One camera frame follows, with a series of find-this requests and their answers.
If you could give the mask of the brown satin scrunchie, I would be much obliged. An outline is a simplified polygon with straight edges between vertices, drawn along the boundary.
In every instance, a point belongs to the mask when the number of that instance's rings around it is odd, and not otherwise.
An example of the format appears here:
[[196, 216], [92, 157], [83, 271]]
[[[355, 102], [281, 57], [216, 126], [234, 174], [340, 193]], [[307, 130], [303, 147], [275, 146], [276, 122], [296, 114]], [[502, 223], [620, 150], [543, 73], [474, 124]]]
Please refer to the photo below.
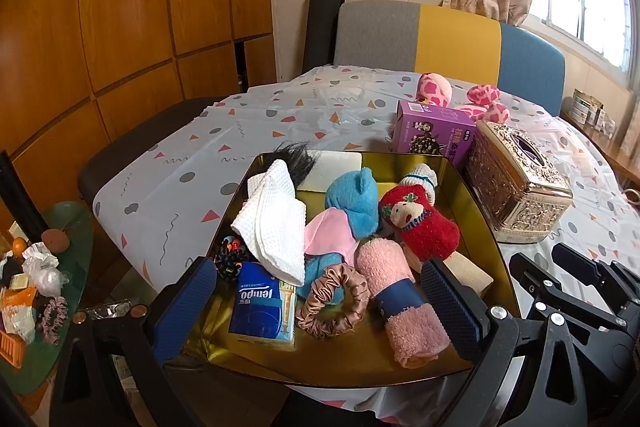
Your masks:
[[366, 278], [346, 263], [324, 269], [296, 312], [296, 325], [316, 338], [352, 331], [363, 320], [371, 291]]

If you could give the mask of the blue tempo tissue pack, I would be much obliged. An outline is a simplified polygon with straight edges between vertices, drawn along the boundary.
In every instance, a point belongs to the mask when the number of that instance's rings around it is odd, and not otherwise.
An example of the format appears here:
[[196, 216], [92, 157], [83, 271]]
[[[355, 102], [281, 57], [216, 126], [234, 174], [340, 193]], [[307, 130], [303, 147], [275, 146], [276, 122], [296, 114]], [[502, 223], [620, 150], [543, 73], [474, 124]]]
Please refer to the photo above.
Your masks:
[[236, 286], [229, 333], [247, 343], [294, 346], [296, 288], [257, 262], [244, 262]]

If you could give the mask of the black hair extension with beads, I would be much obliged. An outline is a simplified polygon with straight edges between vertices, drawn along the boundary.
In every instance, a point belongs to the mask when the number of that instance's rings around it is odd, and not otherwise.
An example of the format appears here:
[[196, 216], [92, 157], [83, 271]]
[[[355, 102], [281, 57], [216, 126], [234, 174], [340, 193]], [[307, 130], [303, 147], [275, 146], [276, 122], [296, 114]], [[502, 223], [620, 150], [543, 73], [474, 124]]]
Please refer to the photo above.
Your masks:
[[[264, 170], [260, 173], [266, 172], [276, 159], [284, 160], [288, 166], [296, 195], [296, 188], [314, 167], [314, 158], [308, 152], [307, 145], [304, 143], [281, 145], [273, 152], [265, 154], [262, 164]], [[242, 264], [250, 261], [258, 262], [242, 241], [241, 236], [231, 228], [231, 233], [222, 239], [214, 254], [218, 274], [226, 281], [235, 281], [239, 277]]]

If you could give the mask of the grey yellow blue chair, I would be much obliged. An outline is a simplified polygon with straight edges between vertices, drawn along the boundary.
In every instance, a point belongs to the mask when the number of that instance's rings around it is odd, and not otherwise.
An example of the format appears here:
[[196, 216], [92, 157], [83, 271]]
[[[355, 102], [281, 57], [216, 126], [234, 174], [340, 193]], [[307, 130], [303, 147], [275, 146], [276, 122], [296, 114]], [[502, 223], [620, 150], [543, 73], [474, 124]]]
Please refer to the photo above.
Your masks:
[[303, 71], [358, 66], [437, 72], [492, 84], [561, 112], [564, 55], [531, 32], [441, 6], [394, 0], [309, 0]]

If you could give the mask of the white waffle cloth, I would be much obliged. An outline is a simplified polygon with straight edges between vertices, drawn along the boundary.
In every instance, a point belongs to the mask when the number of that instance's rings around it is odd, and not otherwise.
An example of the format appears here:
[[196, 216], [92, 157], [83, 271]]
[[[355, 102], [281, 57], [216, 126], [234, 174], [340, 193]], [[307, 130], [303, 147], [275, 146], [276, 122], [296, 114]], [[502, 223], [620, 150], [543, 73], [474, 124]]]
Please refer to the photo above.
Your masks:
[[282, 159], [247, 181], [247, 200], [231, 228], [274, 277], [295, 287], [305, 283], [306, 205]]

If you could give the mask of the grey knit gloves blue trim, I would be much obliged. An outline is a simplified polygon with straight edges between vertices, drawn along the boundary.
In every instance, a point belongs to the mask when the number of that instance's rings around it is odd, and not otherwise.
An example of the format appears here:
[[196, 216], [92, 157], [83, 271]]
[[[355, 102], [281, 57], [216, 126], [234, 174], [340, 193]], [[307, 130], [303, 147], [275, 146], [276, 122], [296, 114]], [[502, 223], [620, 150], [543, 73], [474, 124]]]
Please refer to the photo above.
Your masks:
[[432, 206], [435, 205], [436, 188], [438, 185], [436, 172], [426, 164], [418, 164], [411, 172], [404, 176], [400, 185], [421, 185], [426, 197]]

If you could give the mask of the white sponge block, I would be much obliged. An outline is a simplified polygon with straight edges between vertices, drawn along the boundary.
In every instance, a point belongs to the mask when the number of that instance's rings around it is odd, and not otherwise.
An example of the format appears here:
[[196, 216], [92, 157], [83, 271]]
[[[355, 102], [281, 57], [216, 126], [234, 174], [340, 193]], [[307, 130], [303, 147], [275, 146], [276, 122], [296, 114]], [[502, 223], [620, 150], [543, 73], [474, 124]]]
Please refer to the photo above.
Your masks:
[[304, 181], [299, 184], [299, 191], [326, 193], [326, 189], [344, 173], [359, 171], [362, 157], [359, 152], [344, 150], [314, 150], [314, 167], [311, 168]]

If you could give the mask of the blue plush elephant toy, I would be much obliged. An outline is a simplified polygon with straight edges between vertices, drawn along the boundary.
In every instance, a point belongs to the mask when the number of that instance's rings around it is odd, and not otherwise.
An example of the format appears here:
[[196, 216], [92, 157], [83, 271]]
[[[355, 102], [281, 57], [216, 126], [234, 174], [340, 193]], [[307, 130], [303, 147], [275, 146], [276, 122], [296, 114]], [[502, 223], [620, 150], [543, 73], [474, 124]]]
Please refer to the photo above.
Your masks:
[[360, 242], [378, 229], [378, 184], [368, 167], [349, 171], [326, 189], [324, 209], [305, 227], [305, 282], [296, 289], [306, 299], [311, 284], [331, 265], [355, 266]]

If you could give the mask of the pink spotted plush toy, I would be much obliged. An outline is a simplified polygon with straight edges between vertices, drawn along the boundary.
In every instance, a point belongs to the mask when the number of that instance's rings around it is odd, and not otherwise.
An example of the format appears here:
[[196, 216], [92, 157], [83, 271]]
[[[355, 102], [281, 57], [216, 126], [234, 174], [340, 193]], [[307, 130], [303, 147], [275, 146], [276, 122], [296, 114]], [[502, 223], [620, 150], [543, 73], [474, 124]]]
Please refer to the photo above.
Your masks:
[[422, 74], [416, 86], [419, 103], [458, 110], [474, 122], [505, 124], [510, 119], [510, 110], [500, 101], [500, 95], [500, 90], [491, 84], [454, 86], [436, 72]]

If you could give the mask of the red reindeer sock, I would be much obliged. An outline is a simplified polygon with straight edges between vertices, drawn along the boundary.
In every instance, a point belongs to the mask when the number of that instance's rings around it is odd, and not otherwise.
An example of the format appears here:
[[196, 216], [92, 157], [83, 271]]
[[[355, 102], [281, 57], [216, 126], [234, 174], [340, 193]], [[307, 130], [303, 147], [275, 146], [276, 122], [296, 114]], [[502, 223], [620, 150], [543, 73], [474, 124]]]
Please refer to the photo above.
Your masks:
[[421, 262], [446, 260], [459, 246], [458, 226], [430, 203], [420, 184], [394, 186], [381, 198], [378, 212]]

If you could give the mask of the purple snack box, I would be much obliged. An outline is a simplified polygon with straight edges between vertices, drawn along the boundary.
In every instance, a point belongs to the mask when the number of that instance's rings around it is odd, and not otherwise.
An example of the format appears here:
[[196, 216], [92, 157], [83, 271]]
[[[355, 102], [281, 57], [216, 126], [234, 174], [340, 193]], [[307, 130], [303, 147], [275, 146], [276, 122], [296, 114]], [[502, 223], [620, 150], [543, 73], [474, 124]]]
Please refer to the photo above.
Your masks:
[[473, 143], [475, 124], [460, 110], [399, 101], [396, 116], [395, 153], [440, 155], [459, 164]]

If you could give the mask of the gold metal tray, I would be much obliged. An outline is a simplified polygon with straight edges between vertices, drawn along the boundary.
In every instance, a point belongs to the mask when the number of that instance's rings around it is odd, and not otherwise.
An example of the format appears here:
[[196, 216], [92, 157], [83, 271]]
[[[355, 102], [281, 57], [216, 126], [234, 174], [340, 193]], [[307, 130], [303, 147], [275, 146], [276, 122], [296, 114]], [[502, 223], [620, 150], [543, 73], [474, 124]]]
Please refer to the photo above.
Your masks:
[[[499, 245], [456, 167], [442, 156], [391, 153], [362, 156], [363, 166], [371, 169], [381, 193], [420, 162], [436, 171], [436, 207], [445, 217], [457, 222], [460, 251], [494, 280], [484, 294], [485, 303], [502, 306], [512, 315], [518, 315], [518, 299]], [[333, 338], [319, 339], [295, 329], [291, 346], [249, 343], [229, 332], [234, 302], [234, 286], [218, 283], [184, 344], [187, 355], [248, 376], [326, 388], [403, 385], [459, 373], [471, 366], [453, 347], [448, 347], [437, 359], [416, 369], [404, 369], [394, 359], [383, 317], [375, 305], [369, 307], [354, 329]]]

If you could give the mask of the ornate silver tissue box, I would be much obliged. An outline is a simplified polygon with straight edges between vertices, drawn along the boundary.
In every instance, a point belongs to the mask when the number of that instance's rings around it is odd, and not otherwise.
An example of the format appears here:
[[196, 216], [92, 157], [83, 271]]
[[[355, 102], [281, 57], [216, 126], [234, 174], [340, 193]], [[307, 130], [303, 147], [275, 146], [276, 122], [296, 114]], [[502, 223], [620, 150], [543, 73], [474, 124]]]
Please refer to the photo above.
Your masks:
[[500, 243], [541, 242], [573, 202], [566, 176], [506, 124], [477, 121], [466, 172]]

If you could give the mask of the beige mesh cloth bundle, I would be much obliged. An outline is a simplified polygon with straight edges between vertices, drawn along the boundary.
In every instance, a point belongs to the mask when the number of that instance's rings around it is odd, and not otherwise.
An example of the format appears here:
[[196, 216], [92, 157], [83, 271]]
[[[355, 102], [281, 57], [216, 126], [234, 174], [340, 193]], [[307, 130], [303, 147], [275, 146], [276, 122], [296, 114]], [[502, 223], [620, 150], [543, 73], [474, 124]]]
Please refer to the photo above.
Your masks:
[[[404, 251], [409, 267], [414, 272], [420, 273], [423, 262], [410, 251], [410, 248], [404, 242], [401, 242], [400, 246]], [[472, 288], [480, 297], [483, 297], [487, 289], [494, 283], [494, 279], [488, 273], [457, 251], [454, 251], [444, 260], [444, 265], [457, 277], [461, 285]]]

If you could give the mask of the pink towel blue band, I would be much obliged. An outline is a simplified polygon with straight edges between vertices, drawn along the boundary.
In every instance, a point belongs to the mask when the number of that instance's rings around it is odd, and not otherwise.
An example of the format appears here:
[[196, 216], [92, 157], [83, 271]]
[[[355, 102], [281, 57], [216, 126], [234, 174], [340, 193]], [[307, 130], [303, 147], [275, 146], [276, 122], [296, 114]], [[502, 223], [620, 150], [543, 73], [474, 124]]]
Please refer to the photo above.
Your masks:
[[405, 369], [435, 360], [450, 340], [433, 307], [416, 287], [401, 246], [371, 239], [360, 246], [356, 269], [378, 303], [394, 359]]

